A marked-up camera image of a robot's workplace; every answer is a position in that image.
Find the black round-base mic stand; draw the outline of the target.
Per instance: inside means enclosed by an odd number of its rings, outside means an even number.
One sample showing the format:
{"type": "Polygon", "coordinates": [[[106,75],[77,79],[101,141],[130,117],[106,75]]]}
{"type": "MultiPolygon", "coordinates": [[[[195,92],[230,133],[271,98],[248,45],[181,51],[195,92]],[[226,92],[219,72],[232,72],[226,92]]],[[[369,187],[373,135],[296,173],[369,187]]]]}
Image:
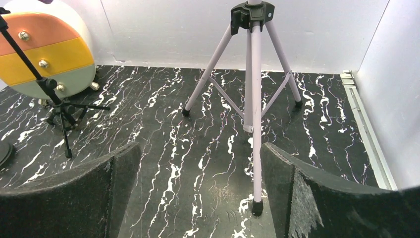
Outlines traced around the black round-base mic stand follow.
{"type": "Polygon", "coordinates": [[[0,166],[5,164],[11,158],[14,152],[14,146],[7,141],[0,142],[0,166]]]}

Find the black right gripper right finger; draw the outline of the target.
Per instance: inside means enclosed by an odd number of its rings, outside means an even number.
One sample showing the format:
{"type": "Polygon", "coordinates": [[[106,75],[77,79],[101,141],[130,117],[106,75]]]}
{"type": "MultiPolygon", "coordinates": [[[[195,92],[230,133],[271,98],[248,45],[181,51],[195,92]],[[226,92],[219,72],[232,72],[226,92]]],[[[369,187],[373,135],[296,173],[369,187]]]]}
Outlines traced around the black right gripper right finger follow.
{"type": "Polygon", "coordinates": [[[387,190],[333,175],[265,143],[262,177],[279,238],[417,238],[420,189],[387,190]]]}

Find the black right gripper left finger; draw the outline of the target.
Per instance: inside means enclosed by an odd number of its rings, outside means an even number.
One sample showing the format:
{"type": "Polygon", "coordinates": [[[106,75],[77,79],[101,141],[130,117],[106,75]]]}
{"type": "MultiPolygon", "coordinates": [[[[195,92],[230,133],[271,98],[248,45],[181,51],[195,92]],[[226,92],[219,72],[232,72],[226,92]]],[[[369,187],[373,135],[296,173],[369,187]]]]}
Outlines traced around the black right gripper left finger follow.
{"type": "Polygon", "coordinates": [[[116,238],[135,184],[137,142],[0,191],[3,238],[116,238]]]}

